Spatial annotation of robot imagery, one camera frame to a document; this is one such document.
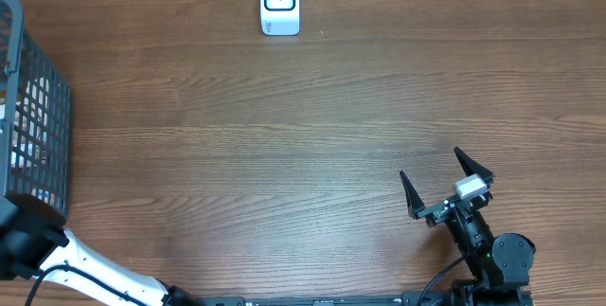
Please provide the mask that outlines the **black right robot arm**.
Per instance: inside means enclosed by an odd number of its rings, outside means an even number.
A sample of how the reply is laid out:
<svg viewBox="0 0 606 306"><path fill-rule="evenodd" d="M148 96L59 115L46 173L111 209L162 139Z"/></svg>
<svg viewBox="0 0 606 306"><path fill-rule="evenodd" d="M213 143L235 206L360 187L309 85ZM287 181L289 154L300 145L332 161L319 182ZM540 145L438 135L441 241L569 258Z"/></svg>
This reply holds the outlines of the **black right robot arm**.
<svg viewBox="0 0 606 306"><path fill-rule="evenodd" d="M445 224L454 239L460 257L437 273L420 292L404 292L403 305L451 306L523 306L531 305L529 270L534 263L535 244L518 233L492 234L480 209L492 199L490 187L494 173L454 148L465 177L454 183L454 195L427 207L408 176L401 171L407 210L411 218L423 219L430 227ZM461 262L467 264L472 278L456 280L448 291L434 286Z"/></svg>

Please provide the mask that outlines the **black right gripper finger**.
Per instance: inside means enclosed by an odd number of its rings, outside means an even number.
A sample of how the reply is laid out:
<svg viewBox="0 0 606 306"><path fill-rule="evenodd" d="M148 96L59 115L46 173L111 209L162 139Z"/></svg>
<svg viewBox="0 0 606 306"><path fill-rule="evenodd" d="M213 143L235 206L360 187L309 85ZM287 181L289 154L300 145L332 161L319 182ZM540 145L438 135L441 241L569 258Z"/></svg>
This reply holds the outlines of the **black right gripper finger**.
<svg viewBox="0 0 606 306"><path fill-rule="evenodd" d="M477 174L487 186L493 183L494 174L492 171L470 158L459 147L454 147L454 154L467 176Z"/></svg>
<svg viewBox="0 0 606 306"><path fill-rule="evenodd" d="M416 220L425 209L425 205L404 171L400 171L400 178L405 191L408 215Z"/></svg>

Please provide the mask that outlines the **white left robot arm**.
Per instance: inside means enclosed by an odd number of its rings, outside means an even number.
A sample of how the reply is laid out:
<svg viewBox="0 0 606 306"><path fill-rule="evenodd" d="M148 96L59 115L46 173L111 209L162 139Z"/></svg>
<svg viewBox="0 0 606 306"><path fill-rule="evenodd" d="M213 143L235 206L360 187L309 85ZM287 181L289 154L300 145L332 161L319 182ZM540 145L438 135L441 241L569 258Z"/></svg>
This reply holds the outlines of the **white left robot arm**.
<svg viewBox="0 0 606 306"><path fill-rule="evenodd" d="M1 279L35 279L30 305L44 281L106 305L202 306L177 286L137 274L82 243L52 206L30 195L1 199Z"/></svg>

